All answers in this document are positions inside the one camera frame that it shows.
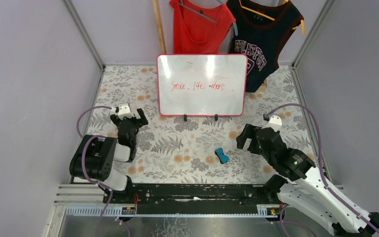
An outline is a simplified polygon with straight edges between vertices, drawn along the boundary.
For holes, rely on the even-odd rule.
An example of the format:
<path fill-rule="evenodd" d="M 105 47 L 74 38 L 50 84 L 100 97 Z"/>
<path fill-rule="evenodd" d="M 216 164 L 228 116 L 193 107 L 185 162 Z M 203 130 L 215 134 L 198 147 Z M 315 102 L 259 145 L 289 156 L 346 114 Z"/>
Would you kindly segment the pink framed whiteboard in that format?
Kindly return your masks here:
<path fill-rule="evenodd" d="M 244 54 L 159 55 L 159 112 L 164 116 L 240 116 L 246 76 Z"/>

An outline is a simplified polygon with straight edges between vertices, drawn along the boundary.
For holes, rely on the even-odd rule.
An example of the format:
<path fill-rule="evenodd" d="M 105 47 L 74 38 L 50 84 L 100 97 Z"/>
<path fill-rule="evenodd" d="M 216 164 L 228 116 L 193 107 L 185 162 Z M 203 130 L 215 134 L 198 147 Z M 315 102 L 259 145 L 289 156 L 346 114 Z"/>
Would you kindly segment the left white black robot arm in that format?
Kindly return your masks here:
<path fill-rule="evenodd" d="M 131 112 L 129 105 L 122 104 L 118 107 L 95 106 L 83 112 L 81 118 L 94 109 L 109 109 L 111 121 L 117 127 L 117 136 L 83 135 L 77 128 L 82 138 L 69 166 L 70 175 L 87 180 L 91 184 L 114 192 L 124 192 L 131 184 L 131 178 L 116 171 L 113 168 L 115 161 L 132 162 L 137 151 L 137 134 L 142 126 L 149 122 L 143 109 L 138 108 L 138 117 Z"/>

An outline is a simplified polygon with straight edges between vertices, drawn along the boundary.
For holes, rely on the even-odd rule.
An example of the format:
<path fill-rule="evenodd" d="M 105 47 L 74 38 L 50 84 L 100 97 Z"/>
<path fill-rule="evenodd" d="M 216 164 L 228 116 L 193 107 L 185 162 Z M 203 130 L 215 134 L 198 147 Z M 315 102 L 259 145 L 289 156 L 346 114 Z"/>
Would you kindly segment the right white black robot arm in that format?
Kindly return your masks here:
<path fill-rule="evenodd" d="M 288 148 L 278 125 L 265 127 L 245 124 L 237 137 L 243 149 L 261 155 L 276 171 L 265 186 L 277 192 L 278 199 L 312 218 L 336 237 L 371 237 L 379 230 L 379 213 L 368 212 L 346 197 L 305 153 Z"/>

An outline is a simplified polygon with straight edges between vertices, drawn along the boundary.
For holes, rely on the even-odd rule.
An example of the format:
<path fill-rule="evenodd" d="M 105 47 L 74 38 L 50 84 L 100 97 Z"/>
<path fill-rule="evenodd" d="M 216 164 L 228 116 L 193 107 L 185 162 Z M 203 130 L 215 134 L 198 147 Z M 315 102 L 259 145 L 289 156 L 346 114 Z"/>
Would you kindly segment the blue bone-shaped eraser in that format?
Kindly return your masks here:
<path fill-rule="evenodd" d="M 225 164 L 229 161 L 229 157 L 225 155 L 224 150 L 222 148 L 215 149 L 215 155 L 218 157 L 219 162 L 221 164 Z"/>

